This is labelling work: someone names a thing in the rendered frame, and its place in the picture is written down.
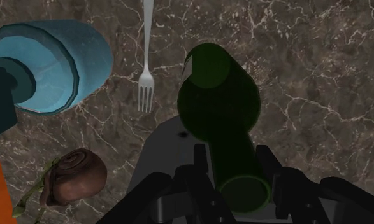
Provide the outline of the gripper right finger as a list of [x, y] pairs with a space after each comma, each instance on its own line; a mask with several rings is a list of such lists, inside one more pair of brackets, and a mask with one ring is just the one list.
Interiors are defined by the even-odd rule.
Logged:
[[256, 157], [271, 181], [275, 215], [293, 224], [374, 224], [374, 196], [338, 177], [314, 183], [292, 167], [284, 167], [266, 145]]

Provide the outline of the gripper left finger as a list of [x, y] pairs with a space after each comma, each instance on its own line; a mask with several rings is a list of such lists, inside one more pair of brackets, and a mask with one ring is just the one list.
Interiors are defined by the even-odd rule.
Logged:
[[194, 145], [194, 163], [176, 168], [175, 175], [153, 172], [136, 185], [96, 224], [236, 224], [208, 175], [206, 148]]

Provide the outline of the dark green glass bottle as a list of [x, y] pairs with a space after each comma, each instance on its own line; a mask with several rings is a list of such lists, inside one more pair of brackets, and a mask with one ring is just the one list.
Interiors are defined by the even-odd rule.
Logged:
[[183, 73], [178, 113], [184, 127], [208, 143], [216, 189], [234, 213], [263, 208], [271, 188], [249, 135], [261, 110], [257, 85], [215, 43], [195, 46]]

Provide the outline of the dark red rose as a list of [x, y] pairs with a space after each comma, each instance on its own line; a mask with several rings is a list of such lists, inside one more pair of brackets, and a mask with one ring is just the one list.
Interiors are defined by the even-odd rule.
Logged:
[[79, 148], [46, 164], [34, 186], [13, 208], [12, 216], [21, 216], [29, 197], [40, 192], [40, 210], [34, 224], [40, 224], [46, 208], [65, 207], [70, 203], [98, 194], [105, 186], [107, 168], [94, 152]]

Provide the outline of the silver fork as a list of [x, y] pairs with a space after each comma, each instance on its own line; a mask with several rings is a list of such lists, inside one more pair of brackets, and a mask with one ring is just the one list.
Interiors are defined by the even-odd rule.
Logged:
[[138, 80], [138, 111], [150, 113], [152, 109], [155, 82], [148, 68], [148, 50], [150, 46], [150, 33], [154, 0], [143, 0], [144, 16], [144, 65], [143, 72]]

